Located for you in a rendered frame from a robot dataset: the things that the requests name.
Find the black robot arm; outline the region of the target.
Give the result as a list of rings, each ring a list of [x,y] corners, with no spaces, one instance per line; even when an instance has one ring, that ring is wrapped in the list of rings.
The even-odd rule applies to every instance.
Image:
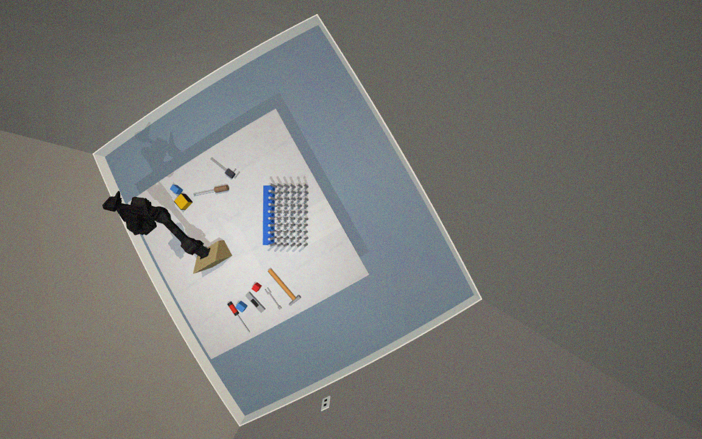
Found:
[[[141,207],[144,210],[144,198],[133,197],[130,205]],[[179,241],[181,241],[180,247],[184,249],[184,252],[187,252],[191,255],[197,254],[200,257],[200,259],[203,259],[208,256],[211,248],[204,247],[204,243],[202,241],[196,241],[194,238],[188,237],[185,233],[183,233],[183,231],[179,229],[179,227],[177,227],[176,223],[172,221],[171,215],[168,213],[168,210],[166,208],[160,206],[158,206],[157,208],[161,209],[161,212],[155,221],[157,223],[163,223],[165,227],[167,227],[168,230],[172,232]],[[120,217],[124,221],[125,216],[123,216],[123,212],[125,212],[125,210],[117,208],[116,211],[119,212]],[[134,235],[148,235],[149,232],[156,228],[156,222],[144,219],[144,217],[145,216],[142,216],[141,223],[137,223],[135,225],[126,222],[127,228],[130,232],[133,232]]]

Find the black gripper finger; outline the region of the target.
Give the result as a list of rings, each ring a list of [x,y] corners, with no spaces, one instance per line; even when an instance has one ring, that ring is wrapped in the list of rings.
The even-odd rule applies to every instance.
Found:
[[[115,196],[113,198],[111,198],[108,203],[106,203],[106,206],[111,207],[111,208],[115,208],[115,206],[117,206],[117,204],[119,204],[121,199],[122,199],[121,193],[118,191],[115,194]]]
[[[153,216],[156,209],[148,202],[147,198],[144,198],[144,216]]]

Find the wooden-handled hammer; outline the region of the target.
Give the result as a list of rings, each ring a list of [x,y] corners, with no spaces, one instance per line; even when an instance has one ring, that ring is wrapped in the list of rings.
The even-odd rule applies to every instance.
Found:
[[[275,271],[273,271],[270,268],[270,270],[268,270],[268,272],[270,273],[271,277],[273,277],[276,280],[276,282],[283,288],[283,291],[285,291],[285,293],[287,295],[289,295],[289,297],[292,299],[292,302],[290,303],[290,305],[294,304],[297,300],[300,300],[301,296],[299,295],[299,296],[295,297],[294,294],[290,292],[289,288],[285,286],[285,284],[279,279],[279,277],[277,277],[277,275],[275,274]]]

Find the blue flat strip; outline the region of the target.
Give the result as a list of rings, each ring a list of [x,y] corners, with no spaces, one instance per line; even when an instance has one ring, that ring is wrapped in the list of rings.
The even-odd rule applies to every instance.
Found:
[[[268,205],[269,203],[275,204],[275,200],[268,198],[275,198],[275,194],[270,193],[269,190],[275,191],[275,187],[264,185],[264,245],[275,243],[275,240],[268,241],[268,237],[275,237],[275,234],[268,234],[270,231],[275,231],[275,227],[268,227],[268,224],[275,223],[274,219],[268,219],[268,217],[275,217],[273,212],[268,212],[268,210],[275,210],[275,206]]]

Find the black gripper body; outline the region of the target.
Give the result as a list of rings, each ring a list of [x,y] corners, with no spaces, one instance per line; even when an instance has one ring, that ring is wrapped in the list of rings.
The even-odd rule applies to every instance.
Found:
[[[125,212],[123,212],[123,216],[125,216],[124,222],[127,222],[129,224],[133,224],[133,225],[142,222],[142,216],[144,216],[143,208],[138,207],[138,206],[134,206],[134,205],[123,204],[123,203],[121,203],[122,200],[120,200],[119,204],[117,204],[117,206],[115,206],[115,208],[107,207],[106,203],[108,203],[111,198],[113,198],[113,196],[110,196],[106,200],[106,202],[103,203],[103,205],[102,205],[103,209],[109,210],[112,212],[115,212],[115,210],[117,208],[124,209],[125,210]],[[155,221],[158,218],[160,212],[161,212],[161,209],[156,209],[153,216],[145,216],[144,219]]]

